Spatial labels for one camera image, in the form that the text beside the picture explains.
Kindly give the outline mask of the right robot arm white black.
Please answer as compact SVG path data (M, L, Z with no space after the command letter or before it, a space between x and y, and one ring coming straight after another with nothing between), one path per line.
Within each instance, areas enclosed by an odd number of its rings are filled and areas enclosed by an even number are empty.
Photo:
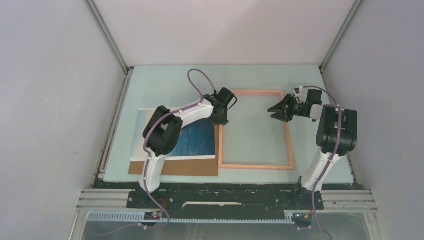
M343 109L336 102L323 104L322 95L328 94L328 91L317 86L307 86L306 100L301 101L303 89L303 86L296 88L267 110L273 119L284 123L294 117L319 122L315 138L317 153L290 196L291 204L297 209L304 209L318 201L324 179L338 160L355 149L358 134L356 110Z

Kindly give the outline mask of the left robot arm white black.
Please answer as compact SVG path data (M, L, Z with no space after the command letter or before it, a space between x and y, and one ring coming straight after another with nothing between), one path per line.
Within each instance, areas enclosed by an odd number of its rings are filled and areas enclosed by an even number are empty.
M166 158L178 143L182 129L202 119L210 119L212 124L224 126L229 122L228 111L237 102L237 96L223 87L220 91L201 95L198 101L174 110L163 105L156 108L142 133L143 150L147 158L139 181L143 191L138 201L145 208L153 208L158 202L155 191L160 187L161 172Z

